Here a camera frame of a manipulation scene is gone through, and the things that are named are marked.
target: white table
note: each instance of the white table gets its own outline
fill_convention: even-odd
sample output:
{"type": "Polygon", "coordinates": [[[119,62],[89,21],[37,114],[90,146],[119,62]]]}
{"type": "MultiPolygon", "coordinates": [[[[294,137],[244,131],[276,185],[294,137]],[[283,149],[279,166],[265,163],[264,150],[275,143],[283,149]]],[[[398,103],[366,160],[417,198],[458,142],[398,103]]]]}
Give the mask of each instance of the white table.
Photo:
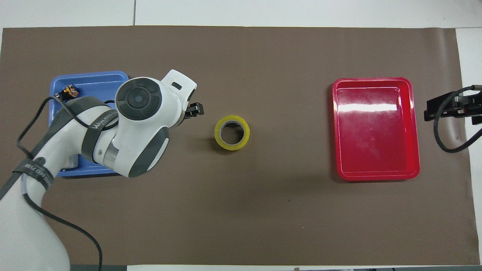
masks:
{"type": "MultiPolygon", "coordinates": [[[[131,25],[456,28],[462,84],[482,85],[481,0],[0,0],[1,29],[131,25]]],[[[478,129],[466,122],[468,137],[478,129]]],[[[482,140],[473,144],[469,153],[482,258],[482,140]]],[[[274,271],[295,267],[156,265],[129,266],[128,270],[274,271]]],[[[367,267],[300,267],[347,268],[367,267]]]]}

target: brown paper mat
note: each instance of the brown paper mat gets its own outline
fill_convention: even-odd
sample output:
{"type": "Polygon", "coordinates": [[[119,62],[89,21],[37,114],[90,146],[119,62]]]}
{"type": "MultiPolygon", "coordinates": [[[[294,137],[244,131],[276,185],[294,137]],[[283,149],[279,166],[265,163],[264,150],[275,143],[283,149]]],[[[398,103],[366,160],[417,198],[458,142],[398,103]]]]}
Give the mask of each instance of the brown paper mat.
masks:
{"type": "MultiPolygon", "coordinates": [[[[15,139],[62,74],[123,70],[198,83],[206,114],[171,131],[161,162],[136,179],[57,178],[43,206],[87,229],[106,264],[479,264],[468,152],[438,148],[425,101],[461,87],[454,29],[72,27],[3,31],[4,176],[23,158],[15,139]],[[420,175],[345,183],[334,163],[331,84],[401,76],[414,87],[420,175]],[[213,138],[229,114],[247,146],[213,138]]],[[[47,110],[26,138],[46,131],[47,110]]],[[[442,128],[465,138],[463,123],[442,128]]],[[[72,263],[95,247],[50,223],[72,263]]]]}

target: cable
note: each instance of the cable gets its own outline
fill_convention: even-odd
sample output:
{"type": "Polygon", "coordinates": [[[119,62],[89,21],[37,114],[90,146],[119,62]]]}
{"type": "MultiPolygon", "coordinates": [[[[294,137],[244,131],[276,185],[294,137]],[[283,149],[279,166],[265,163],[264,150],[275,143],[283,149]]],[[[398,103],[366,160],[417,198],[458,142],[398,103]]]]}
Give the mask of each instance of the cable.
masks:
{"type": "Polygon", "coordinates": [[[66,220],[63,220],[61,219],[60,217],[56,216],[56,215],[53,215],[49,212],[47,212],[45,209],[43,209],[42,207],[38,206],[35,204],[35,202],[33,202],[30,197],[28,196],[28,193],[27,193],[27,182],[25,181],[24,179],[24,176],[25,174],[22,174],[22,179],[21,179],[21,182],[22,182],[22,194],[23,194],[23,197],[25,199],[25,201],[27,202],[28,205],[30,205],[30,207],[32,207],[33,209],[37,210],[39,213],[43,214],[44,216],[50,218],[50,219],[53,219],[59,223],[62,223],[66,226],[69,226],[75,230],[78,230],[80,231],[83,235],[87,236],[87,238],[89,238],[95,245],[95,247],[97,247],[97,251],[99,252],[99,269],[98,271],[101,271],[102,269],[102,249],[100,248],[100,245],[99,245],[99,242],[97,242],[97,240],[90,234],[88,233],[86,230],[82,229],[81,227],[75,225],[75,224],[72,224],[66,220]]]}
{"type": "Polygon", "coordinates": [[[52,100],[53,97],[48,97],[46,98],[42,104],[40,105],[39,107],[39,110],[37,111],[37,114],[35,114],[35,117],[33,117],[33,119],[30,121],[30,123],[27,125],[27,127],[25,128],[25,130],[23,130],[23,132],[20,134],[20,136],[18,137],[17,139],[17,147],[19,149],[21,149],[29,159],[33,159],[33,156],[32,154],[30,153],[30,151],[28,151],[24,146],[22,146],[22,144],[20,143],[20,140],[22,140],[22,138],[25,136],[25,134],[30,130],[30,128],[32,127],[32,125],[35,123],[35,121],[39,118],[40,114],[42,113],[42,110],[43,108],[45,107],[45,104],[52,100]]]}
{"type": "MultiPolygon", "coordinates": [[[[33,124],[35,123],[35,121],[39,118],[40,114],[42,113],[43,111],[43,108],[45,107],[45,105],[47,104],[48,101],[50,100],[55,100],[57,101],[63,109],[65,109],[65,111],[67,112],[67,114],[69,114],[69,116],[71,118],[73,118],[75,121],[77,121],[80,125],[86,127],[86,128],[89,128],[90,126],[88,124],[86,124],[85,122],[83,122],[81,119],[79,119],[73,112],[72,110],[67,107],[67,105],[58,97],[47,97],[43,102],[42,104],[40,105],[39,107],[39,110],[37,110],[37,114],[35,114],[35,117],[30,121],[30,123],[27,125],[27,127],[22,131],[22,133],[20,134],[20,136],[17,138],[17,142],[16,142],[16,145],[17,145],[17,148],[21,149],[25,155],[27,155],[27,157],[29,159],[33,159],[33,155],[32,153],[30,153],[29,150],[27,150],[21,143],[20,141],[22,140],[22,138],[25,136],[25,134],[30,130],[30,128],[32,128],[33,124]]],[[[111,124],[111,125],[108,125],[108,126],[105,126],[104,128],[102,128],[102,131],[106,131],[106,130],[109,130],[109,129],[112,129],[114,127],[117,126],[117,124],[119,124],[119,121],[116,121],[115,123],[111,124]]]]}
{"type": "Polygon", "coordinates": [[[435,136],[435,141],[437,141],[437,144],[439,144],[440,148],[446,152],[449,153],[456,153],[461,150],[466,149],[468,146],[472,145],[477,139],[479,139],[482,136],[482,128],[476,132],[469,140],[467,140],[464,144],[458,146],[457,148],[454,149],[449,149],[447,148],[442,141],[440,140],[440,135],[439,135],[439,119],[440,116],[443,113],[443,109],[447,106],[447,104],[454,99],[457,95],[461,94],[462,92],[465,92],[467,90],[474,90],[475,87],[469,86],[469,87],[464,87],[461,88],[457,91],[452,92],[446,99],[440,104],[437,112],[435,113],[434,119],[433,119],[433,135],[435,136]]]}

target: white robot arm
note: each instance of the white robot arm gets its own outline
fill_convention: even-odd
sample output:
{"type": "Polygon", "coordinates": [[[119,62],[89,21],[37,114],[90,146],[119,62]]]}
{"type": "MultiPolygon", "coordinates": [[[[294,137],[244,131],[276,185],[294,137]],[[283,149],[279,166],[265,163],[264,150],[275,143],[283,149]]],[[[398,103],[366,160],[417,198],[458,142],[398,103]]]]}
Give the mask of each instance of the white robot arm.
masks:
{"type": "Polygon", "coordinates": [[[166,149],[169,128],[203,114],[199,103],[188,107],[196,86],[171,70],[161,81],[139,77],[122,84],[115,98],[118,110],[94,97],[67,102],[71,113],[89,127],[61,109],[31,158],[19,163],[0,189],[0,269],[69,270],[64,246],[23,195],[40,206],[60,167],[73,154],[126,177],[149,171],[166,149]]]}

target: yellow tape roll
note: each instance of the yellow tape roll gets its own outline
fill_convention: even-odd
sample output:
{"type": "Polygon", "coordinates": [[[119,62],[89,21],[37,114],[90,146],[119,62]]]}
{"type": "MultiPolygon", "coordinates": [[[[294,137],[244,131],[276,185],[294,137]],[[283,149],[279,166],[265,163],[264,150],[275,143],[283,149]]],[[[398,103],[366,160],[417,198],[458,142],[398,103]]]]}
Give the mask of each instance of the yellow tape roll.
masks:
{"type": "Polygon", "coordinates": [[[216,139],[216,142],[227,150],[239,150],[244,147],[246,143],[248,143],[249,133],[248,123],[242,117],[236,115],[225,116],[217,122],[216,127],[214,128],[214,138],[216,139]],[[224,127],[230,123],[235,123],[241,126],[244,132],[241,141],[236,144],[228,144],[221,138],[221,132],[224,127]]]}

